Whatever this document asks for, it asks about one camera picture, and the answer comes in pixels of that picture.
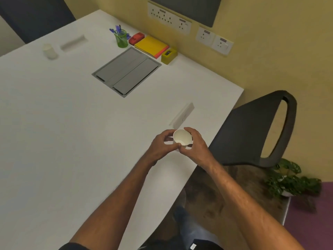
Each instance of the yellow box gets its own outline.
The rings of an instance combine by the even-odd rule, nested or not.
[[[168,65],[174,58],[178,55],[177,50],[169,48],[164,53],[162,53],[161,62]]]

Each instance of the chair backrest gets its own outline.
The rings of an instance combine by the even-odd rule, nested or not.
[[[261,158],[270,126],[281,100],[287,103],[287,114],[280,137],[267,158]],[[294,129],[296,99],[279,90],[233,109],[209,146],[223,165],[272,167],[282,158]]]

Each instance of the red eraser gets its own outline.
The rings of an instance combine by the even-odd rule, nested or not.
[[[138,32],[137,34],[133,35],[128,42],[134,46],[137,42],[139,42],[140,40],[144,39],[144,34],[141,32]]]

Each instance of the pen holder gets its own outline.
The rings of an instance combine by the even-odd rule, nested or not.
[[[128,41],[127,41],[127,32],[125,30],[120,31],[120,35],[114,34],[117,40],[117,45],[120,48],[126,48],[128,46]]]

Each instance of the hand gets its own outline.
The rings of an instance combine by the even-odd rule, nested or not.
[[[184,129],[192,135],[193,144],[191,149],[186,149],[181,146],[179,148],[179,152],[186,155],[197,165],[205,169],[211,164],[211,162],[215,161],[215,158],[209,151],[206,142],[201,137],[201,134],[196,129],[190,127],[185,127]]]
[[[161,134],[158,134],[152,144],[148,148],[148,150],[142,156],[144,159],[148,160],[148,163],[152,163],[153,165],[160,159],[162,159],[169,152],[176,150],[181,146],[180,143],[175,143],[172,145],[167,145],[165,141],[173,141],[171,137],[176,130],[165,130]]]

